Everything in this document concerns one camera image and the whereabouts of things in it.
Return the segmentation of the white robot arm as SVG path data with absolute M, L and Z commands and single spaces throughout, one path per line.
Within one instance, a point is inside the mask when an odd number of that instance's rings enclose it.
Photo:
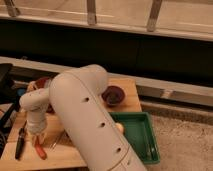
M 108 73 L 99 65 L 58 74 L 47 87 L 21 97 L 28 130 L 42 132 L 51 107 L 90 171 L 147 171 L 99 100 L 107 86 Z

